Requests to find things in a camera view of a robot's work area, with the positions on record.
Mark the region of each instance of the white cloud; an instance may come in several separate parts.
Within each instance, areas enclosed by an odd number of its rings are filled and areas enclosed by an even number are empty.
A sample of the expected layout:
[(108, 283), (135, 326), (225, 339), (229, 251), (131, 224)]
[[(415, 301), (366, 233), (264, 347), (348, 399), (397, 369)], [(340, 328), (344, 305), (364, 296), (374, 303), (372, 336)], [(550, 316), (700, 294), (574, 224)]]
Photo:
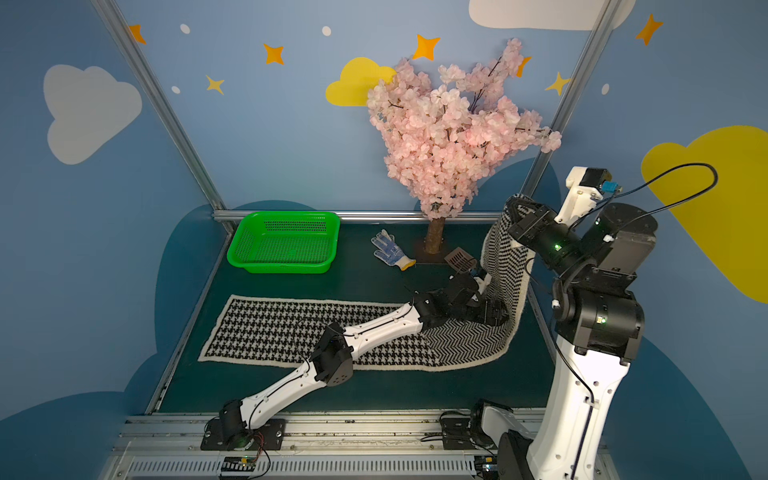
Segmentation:
[(79, 164), (120, 133), (141, 113), (141, 95), (99, 67), (54, 65), (43, 93), (54, 121), (48, 146), (67, 165)]
[[(488, 28), (591, 30), (604, 0), (469, 0), (469, 16)], [(624, 0), (614, 28), (627, 19), (635, 0)]]

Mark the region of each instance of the tree base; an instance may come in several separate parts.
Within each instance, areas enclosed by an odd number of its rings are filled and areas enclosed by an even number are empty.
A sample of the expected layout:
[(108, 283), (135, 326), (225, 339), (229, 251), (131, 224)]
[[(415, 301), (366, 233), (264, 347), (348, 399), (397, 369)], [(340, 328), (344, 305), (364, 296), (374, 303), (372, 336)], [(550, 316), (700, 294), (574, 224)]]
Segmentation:
[(413, 255), (409, 255), (409, 257), (416, 260), (416, 264), (426, 264), (426, 265), (439, 265), (441, 263), (445, 264), (445, 257), (448, 256), (449, 253), (451, 253), (456, 247), (453, 245), (449, 245), (448, 242), (445, 240), (442, 241), (442, 244), (440, 245), (440, 251), (438, 253), (427, 253), (427, 251), (424, 248), (424, 239), (419, 239), (413, 244)]

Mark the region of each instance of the artificial cherry blossom tree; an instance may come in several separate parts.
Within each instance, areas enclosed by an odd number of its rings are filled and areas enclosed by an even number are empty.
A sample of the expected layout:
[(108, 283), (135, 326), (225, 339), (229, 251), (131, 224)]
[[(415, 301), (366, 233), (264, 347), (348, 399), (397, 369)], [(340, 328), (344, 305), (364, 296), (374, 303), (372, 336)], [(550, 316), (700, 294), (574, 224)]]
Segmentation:
[(381, 80), (368, 93), (371, 124), (389, 150), (389, 176), (408, 187), (430, 219), (427, 253), (440, 251), (445, 218), (472, 202), (478, 180), (529, 145), (545, 153), (560, 147), (560, 133), (541, 127), (541, 115), (520, 113), (503, 96), (504, 80), (523, 62), (520, 48), (517, 38), (510, 40), (498, 60), (478, 63), (471, 73), (441, 66), (436, 90), (403, 59), (391, 82)]

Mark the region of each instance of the green basket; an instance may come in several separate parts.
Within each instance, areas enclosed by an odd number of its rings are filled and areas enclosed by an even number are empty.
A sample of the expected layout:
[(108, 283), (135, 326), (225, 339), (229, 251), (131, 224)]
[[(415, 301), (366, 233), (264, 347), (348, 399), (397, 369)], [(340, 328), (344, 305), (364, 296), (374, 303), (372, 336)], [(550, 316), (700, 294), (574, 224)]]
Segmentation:
[(227, 260), (251, 273), (325, 273), (340, 224), (330, 212), (254, 212), (240, 222)]

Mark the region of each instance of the work glove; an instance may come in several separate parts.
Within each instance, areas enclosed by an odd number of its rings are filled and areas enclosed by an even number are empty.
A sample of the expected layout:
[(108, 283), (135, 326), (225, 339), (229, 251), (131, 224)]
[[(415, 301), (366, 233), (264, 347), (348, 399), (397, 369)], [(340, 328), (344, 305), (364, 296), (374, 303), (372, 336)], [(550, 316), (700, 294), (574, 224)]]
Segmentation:
[(400, 267), (400, 270), (405, 270), (416, 265), (416, 260), (406, 257), (402, 248), (395, 243), (395, 236), (388, 234), (386, 230), (377, 233), (371, 239), (371, 243), (378, 248), (377, 251), (373, 252), (373, 255), (389, 266), (396, 265)]

